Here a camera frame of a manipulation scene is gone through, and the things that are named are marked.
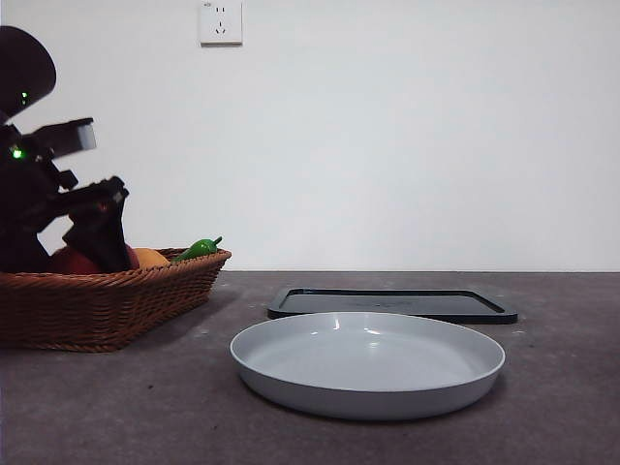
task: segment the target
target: tabletop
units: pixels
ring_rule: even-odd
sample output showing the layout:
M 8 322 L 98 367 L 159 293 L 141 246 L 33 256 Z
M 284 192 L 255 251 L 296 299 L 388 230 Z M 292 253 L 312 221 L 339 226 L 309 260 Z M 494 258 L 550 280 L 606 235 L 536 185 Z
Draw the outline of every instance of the tabletop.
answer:
M 468 325 L 507 362 L 466 409 L 314 417 L 253 393 L 229 353 L 287 287 L 473 290 L 519 321 Z M 620 273 L 223 271 L 205 305 L 121 351 L 0 350 L 0 392 L 0 463 L 11 465 L 617 464 Z

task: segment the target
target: tray lid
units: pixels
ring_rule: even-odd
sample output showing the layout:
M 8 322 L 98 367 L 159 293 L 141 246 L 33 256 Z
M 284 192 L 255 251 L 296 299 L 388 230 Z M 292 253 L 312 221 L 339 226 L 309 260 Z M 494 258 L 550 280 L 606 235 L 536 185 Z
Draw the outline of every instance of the tray lid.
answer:
M 283 289 L 267 307 L 270 318 L 324 312 L 381 312 L 451 323 L 510 324 L 517 313 L 473 291 Z

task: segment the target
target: green chili pepper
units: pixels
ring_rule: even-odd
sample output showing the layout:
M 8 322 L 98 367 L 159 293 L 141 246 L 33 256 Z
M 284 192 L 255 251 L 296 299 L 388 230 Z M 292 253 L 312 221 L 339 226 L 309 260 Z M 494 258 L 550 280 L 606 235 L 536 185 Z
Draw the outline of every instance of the green chili pepper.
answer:
M 174 257 L 170 262 L 175 264 L 182 260 L 190 260 L 196 257 L 202 257 L 203 255 L 215 254 L 217 252 L 217 244 L 219 244 L 221 240 L 222 236 L 215 240 L 201 239 L 198 242 L 194 242 L 189 249 Z

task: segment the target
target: round plate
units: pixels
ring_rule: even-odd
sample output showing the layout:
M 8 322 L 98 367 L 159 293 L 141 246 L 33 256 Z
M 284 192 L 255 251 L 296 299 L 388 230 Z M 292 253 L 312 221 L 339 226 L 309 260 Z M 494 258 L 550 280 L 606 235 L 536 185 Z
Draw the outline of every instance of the round plate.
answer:
M 342 419 L 416 419 L 485 395 L 506 358 L 488 336 L 389 313 L 316 313 L 251 326 L 231 342 L 240 376 L 279 404 Z

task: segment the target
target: green led light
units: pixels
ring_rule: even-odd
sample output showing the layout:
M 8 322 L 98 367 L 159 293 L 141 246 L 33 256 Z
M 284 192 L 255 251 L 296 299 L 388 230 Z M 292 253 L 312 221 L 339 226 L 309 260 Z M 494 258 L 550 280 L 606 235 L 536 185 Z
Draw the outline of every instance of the green led light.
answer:
M 20 160 L 26 156 L 23 150 L 21 150 L 18 147 L 11 147 L 11 154 L 13 155 L 13 158 L 15 158 L 16 160 Z

